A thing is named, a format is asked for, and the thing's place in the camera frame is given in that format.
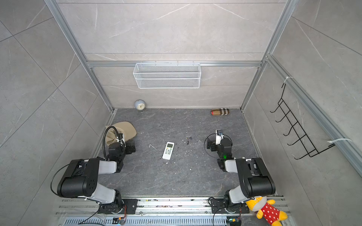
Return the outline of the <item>white remote control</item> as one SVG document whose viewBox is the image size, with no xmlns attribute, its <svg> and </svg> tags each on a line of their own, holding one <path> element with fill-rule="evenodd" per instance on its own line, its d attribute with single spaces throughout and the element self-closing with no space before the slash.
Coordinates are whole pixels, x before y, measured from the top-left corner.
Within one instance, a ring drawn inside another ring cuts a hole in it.
<svg viewBox="0 0 362 226">
<path fill-rule="evenodd" d="M 173 143 L 173 142 L 167 142 L 166 143 L 164 153 L 162 155 L 162 159 L 164 159 L 164 160 L 170 160 L 171 159 L 174 145 L 175 145 L 175 143 Z"/>
</svg>

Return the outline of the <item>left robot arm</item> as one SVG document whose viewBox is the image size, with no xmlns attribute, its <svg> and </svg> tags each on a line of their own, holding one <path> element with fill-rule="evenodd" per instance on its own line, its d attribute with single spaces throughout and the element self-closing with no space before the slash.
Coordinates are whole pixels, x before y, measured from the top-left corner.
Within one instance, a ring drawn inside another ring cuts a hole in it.
<svg viewBox="0 0 362 226">
<path fill-rule="evenodd" d="M 72 160 L 65 166 L 56 195 L 62 198 L 84 198 L 95 201 L 102 208 L 123 208 L 120 192 L 107 188 L 98 182 L 99 175 L 119 173 L 127 154 L 136 151 L 134 141 L 124 144 L 115 142 L 108 147 L 109 155 L 103 158 Z"/>
</svg>

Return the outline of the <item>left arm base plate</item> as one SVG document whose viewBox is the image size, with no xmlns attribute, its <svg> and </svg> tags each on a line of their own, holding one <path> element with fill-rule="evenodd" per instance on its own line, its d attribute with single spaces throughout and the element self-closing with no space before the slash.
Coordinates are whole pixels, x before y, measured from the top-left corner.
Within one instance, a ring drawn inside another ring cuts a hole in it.
<svg viewBox="0 0 362 226">
<path fill-rule="evenodd" d="M 123 199 L 110 204 L 102 204 L 98 214 L 134 214 L 136 212 L 138 199 Z"/>
</svg>

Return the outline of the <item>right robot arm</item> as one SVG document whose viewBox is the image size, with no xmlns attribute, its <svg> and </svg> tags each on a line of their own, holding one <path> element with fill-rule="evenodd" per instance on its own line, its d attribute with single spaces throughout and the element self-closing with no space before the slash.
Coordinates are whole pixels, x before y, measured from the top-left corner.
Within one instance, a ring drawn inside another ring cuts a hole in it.
<svg viewBox="0 0 362 226">
<path fill-rule="evenodd" d="M 229 138 L 207 138 L 204 148 L 217 153 L 216 160 L 222 171 L 238 175 L 239 185 L 224 195 L 226 206 L 275 193 L 275 183 L 261 158 L 233 158 L 232 141 Z"/>
</svg>

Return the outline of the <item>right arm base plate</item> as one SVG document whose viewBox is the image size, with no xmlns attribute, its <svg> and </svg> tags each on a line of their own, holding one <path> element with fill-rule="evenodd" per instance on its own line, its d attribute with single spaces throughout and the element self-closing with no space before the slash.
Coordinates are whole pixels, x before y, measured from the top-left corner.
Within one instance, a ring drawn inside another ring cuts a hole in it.
<svg viewBox="0 0 362 226">
<path fill-rule="evenodd" d="M 208 204 L 213 214 L 247 214 L 250 212 L 245 203 L 234 204 L 224 199 L 210 197 Z"/>
</svg>

